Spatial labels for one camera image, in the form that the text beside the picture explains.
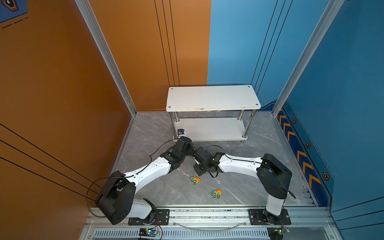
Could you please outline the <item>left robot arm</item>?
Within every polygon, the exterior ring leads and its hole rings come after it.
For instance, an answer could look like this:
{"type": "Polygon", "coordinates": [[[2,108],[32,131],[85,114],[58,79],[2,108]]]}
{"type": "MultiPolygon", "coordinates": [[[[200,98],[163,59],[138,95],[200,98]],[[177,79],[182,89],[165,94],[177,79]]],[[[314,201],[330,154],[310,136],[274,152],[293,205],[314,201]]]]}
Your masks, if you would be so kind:
{"type": "Polygon", "coordinates": [[[136,199],[143,187],[180,167],[186,156],[194,153],[192,140],[180,137],[176,144],[147,166],[128,173],[116,171],[104,184],[95,204],[112,225],[125,218],[137,218],[151,224],[156,218],[156,206],[146,198],[136,199]]]}

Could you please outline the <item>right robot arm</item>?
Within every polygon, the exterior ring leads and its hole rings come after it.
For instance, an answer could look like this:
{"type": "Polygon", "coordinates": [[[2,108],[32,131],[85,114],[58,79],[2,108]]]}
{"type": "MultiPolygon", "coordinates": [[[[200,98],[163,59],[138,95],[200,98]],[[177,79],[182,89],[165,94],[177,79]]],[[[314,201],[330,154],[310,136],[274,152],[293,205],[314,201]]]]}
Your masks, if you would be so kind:
{"type": "Polygon", "coordinates": [[[292,172],[271,154],[263,157],[243,158],[217,152],[210,154],[199,148],[192,154],[196,164],[196,173],[237,173],[257,178],[268,193],[263,221],[268,225],[283,223],[283,206],[288,195],[296,196],[289,191],[292,172]]]}

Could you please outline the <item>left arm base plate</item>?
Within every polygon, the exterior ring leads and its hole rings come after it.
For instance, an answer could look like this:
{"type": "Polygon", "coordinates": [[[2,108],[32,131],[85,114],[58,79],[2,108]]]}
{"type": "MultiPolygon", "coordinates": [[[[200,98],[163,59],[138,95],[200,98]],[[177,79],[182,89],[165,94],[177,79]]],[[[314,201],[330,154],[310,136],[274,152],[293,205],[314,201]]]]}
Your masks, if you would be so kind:
{"type": "Polygon", "coordinates": [[[128,225],[129,226],[149,226],[149,225],[157,225],[167,226],[169,224],[170,219],[170,210],[169,209],[156,209],[155,211],[151,211],[150,214],[144,218],[129,218],[128,225]]]}

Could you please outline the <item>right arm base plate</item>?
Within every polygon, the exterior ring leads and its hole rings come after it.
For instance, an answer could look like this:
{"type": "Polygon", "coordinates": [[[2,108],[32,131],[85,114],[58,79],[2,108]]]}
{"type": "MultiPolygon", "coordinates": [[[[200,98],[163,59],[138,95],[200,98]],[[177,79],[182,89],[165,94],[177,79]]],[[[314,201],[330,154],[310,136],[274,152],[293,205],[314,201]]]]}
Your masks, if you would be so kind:
{"type": "Polygon", "coordinates": [[[291,218],[286,209],[282,209],[279,216],[269,213],[266,209],[249,209],[251,225],[291,225],[291,218]]]}

